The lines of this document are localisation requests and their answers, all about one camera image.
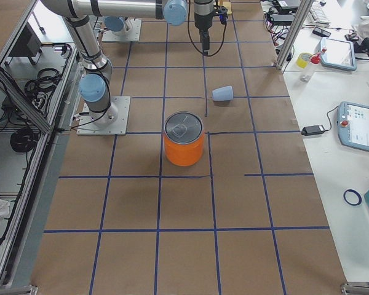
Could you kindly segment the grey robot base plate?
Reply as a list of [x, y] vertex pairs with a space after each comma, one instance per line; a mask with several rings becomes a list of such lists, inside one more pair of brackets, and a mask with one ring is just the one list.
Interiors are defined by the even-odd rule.
[[92, 116], [82, 116], [79, 122], [81, 126], [77, 128], [76, 133], [79, 136], [125, 135], [130, 101], [129, 96], [112, 96], [107, 113], [96, 122], [92, 122], [98, 118], [95, 113], [92, 113]]

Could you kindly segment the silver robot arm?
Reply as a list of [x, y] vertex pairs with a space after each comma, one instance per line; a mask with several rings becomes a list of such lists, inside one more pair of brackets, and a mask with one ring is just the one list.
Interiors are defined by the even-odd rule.
[[194, 12], [201, 48], [210, 49], [209, 29], [214, 17], [225, 25], [228, 10], [218, 1], [43, 1], [51, 12], [63, 17], [65, 25], [82, 57], [85, 76], [79, 81], [79, 93], [89, 109], [89, 120], [76, 127], [83, 135], [123, 135], [126, 132], [130, 98], [112, 96], [109, 82], [113, 67], [103, 53], [89, 21], [96, 17], [155, 18], [178, 26], [189, 22]]

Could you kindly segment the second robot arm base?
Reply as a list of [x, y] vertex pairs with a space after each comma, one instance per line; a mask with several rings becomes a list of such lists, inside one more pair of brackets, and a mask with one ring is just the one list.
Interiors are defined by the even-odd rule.
[[105, 17], [104, 24], [105, 28], [118, 36], [129, 34], [133, 28], [131, 21], [125, 17]]

